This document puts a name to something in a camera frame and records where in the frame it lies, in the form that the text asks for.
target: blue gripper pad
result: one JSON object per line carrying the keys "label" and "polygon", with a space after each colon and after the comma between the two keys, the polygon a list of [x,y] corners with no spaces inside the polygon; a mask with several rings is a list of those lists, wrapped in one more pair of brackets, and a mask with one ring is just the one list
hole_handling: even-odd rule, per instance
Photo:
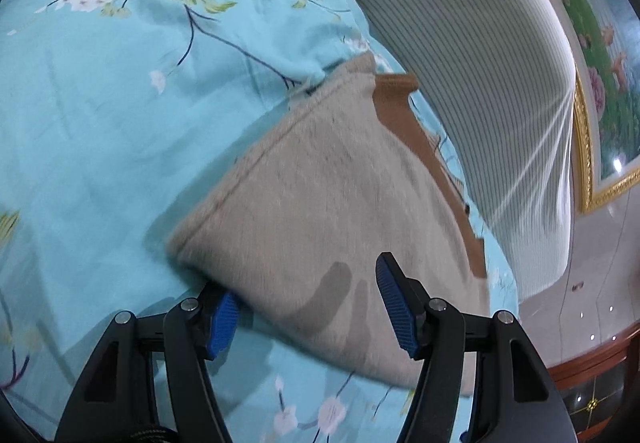
{"label": "blue gripper pad", "polygon": [[238,315],[238,300],[228,291],[220,299],[220,304],[211,317],[211,330],[207,343],[207,353],[210,358],[216,358],[220,351],[226,349],[231,343],[238,325]]}
{"label": "blue gripper pad", "polygon": [[418,352],[415,316],[405,301],[389,264],[382,255],[376,261],[376,282],[400,347],[409,353],[410,357],[415,358]]}

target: bed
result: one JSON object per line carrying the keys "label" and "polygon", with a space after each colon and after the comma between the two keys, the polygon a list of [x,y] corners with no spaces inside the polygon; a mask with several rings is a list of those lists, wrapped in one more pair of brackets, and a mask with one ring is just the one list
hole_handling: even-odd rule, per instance
{"label": "bed", "polygon": [[[364,51],[402,72],[355,0],[0,2],[0,387],[52,439],[113,315],[166,311],[202,277],[168,260],[178,222],[308,89]],[[433,108],[410,103],[484,238],[491,313],[511,267]],[[315,359],[257,314],[208,367],[234,441],[394,441],[411,391]],[[172,426],[158,359],[161,422]],[[460,397],[452,441],[468,426]]]}

